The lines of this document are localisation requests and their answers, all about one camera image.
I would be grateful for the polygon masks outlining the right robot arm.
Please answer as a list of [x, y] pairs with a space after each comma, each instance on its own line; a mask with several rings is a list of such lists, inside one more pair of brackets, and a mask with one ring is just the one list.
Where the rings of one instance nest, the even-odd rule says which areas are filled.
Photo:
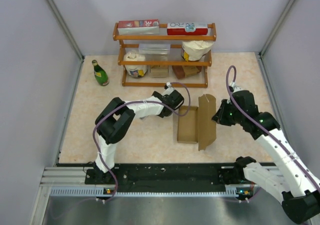
[[285, 214], [301, 224], [320, 213], [320, 180], [290, 146], [280, 124], [269, 112], [260, 112], [254, 95], [234, 90], [223, 99], [212, 120], [219, 125], [240, 125], [273, 159], [278, 177], [252, 157], [238, 157], [233, 177], [239, 183], [253, 182], [274, 197]]

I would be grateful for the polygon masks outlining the brown cardboard box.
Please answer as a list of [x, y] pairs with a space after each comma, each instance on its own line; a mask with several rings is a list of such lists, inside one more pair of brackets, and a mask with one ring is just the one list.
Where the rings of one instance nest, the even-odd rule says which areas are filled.
[[177, 142], [198, 144], [204, 151], [217, 139], [217, 123], [212, 120], [216, 114], [216, 98], [203, 94], [198, 98], [198, 106], [183, 105], [178, 110]]

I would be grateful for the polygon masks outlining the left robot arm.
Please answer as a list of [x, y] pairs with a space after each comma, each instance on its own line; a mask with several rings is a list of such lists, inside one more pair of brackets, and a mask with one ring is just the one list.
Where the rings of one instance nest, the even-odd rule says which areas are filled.
[[150, 97], [136, 101], [113, 98], [96, 118], [92, 132], [97, 147], [92, 172], [95, 183], [106, 184], [115, 180], [112, 168], [115, 166], [117, 144], [125, 137], [133, 120], [148, 116], [169, 117], [177, 113], [184, 101], [173, 87], [167, 87], [163, 93], [155, 91]]

